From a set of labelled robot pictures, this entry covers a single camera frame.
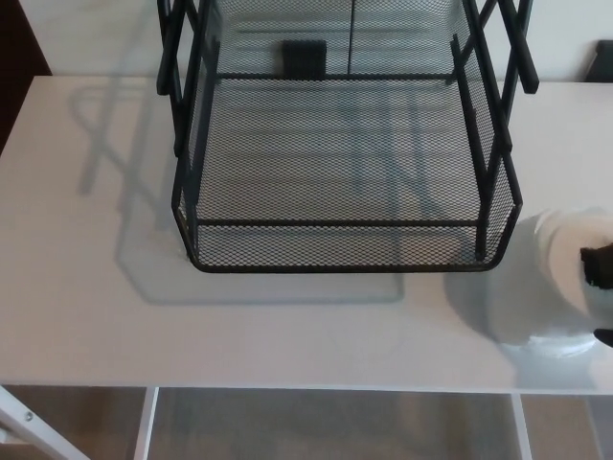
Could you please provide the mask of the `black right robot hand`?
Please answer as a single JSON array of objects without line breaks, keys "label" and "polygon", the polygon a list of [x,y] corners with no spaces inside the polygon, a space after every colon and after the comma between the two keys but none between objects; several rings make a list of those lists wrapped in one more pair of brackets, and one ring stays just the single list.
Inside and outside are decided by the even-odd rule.
[{"label": "black right robot hand", "polygon": [[612,244],[583,247],[579,254],[585,301],[599,323],[593,335],[600,343],[612,348]]}]

